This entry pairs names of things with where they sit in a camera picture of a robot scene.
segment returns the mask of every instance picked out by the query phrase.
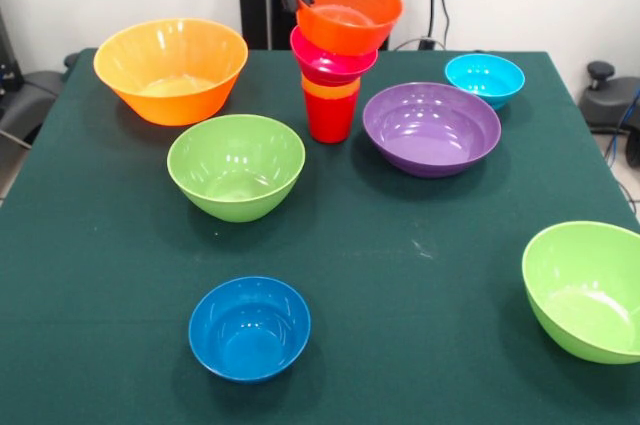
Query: black knob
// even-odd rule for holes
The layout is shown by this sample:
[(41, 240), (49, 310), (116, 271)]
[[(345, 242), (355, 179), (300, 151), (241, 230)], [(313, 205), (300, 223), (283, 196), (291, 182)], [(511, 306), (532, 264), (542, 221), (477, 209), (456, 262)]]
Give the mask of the black knob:
[(608, 62), (591, 62), (587, 65), (587, 71), (593, 80), (603, 82), (607, 78), (613, 77), (616, 69)]

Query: orange cup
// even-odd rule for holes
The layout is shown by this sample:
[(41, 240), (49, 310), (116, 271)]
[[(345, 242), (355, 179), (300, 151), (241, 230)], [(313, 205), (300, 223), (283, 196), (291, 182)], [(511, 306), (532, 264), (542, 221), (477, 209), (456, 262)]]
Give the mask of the orange cup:
[(154, 20), (109, 38), (96, 75), (138, 115), (158, 125), (190, 125), (222, 108), (249, 50), (242, 36), (200, 19)]
[(327, 87), (326, 85), (318, 85), (317, 83), (309, 80), (306, 76), (302, 75), (302, 89), (318, 98), (324, 98), (325, 100), (337, 100), (339, 98), (353, 95), (355, 92), (360, 90), (360, 79), (358, 78), (347, 85)]
[(376, 50), (402, 14), (402, 0), (298, 0), (302, 34), (317, 47), (340, 55)]

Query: green bowl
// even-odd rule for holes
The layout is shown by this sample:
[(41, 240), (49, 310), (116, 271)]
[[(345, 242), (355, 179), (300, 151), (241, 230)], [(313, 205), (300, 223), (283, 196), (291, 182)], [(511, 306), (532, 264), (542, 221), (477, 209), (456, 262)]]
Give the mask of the green bowl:
[(522, 273), (533, 313), (567, 352), (597, 363), (640, 361), (640, 235), (560, 223), (529, 242)]
[(197, 207), (227, 222), (250, 222), (278, 206), (305, 160), (300, 137), (258, 115), (194, 125), (171, 145), (169, 175)]

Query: dark green cloth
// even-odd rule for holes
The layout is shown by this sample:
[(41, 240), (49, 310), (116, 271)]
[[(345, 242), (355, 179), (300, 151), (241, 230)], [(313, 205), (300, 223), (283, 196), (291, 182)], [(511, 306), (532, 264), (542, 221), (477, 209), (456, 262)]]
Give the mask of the dark green cloth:
[[(289, 52), (251, 52), (223, 113), (291, 125), (307, 163), (264, 219), (220, 222), (171, 182), (182, 129), (144, 122), (82, 53), (0, 208), (0, 422), (143, 424), (629, 424), (640, 368), (582, 362), (537, 325), (521, 256), (542, 228), (638, 230), (543, 53), (505, 56), (527, 84), (483, 162), (440, 180), (388, 165), (361, 111), (381, 89), (444, 81), (449, 53), (382, 53), (350, 139), (306, 129)], [(232, 277), (270, 275), (307, 299), (300, 359), (257, 386), (193, 358), (190, 314)]]

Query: blue bowl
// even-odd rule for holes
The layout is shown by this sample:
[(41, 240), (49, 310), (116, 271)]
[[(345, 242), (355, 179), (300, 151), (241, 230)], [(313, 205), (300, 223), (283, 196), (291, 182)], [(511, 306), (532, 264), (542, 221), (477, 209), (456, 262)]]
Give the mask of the blue bowl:
[(477, 95), (494, 110), (524, 86), (524, 73), (515, 63), (486, 53), (460, 55), (447, 63), (444, 74), (449, 83)]
[(243, 277), (216, 287), (189, 322), (189, 343), (198, 361), (222, 378), (244, 383), (283, 371), (298, 358), (310, 334), (304, 299), (267, 277)]

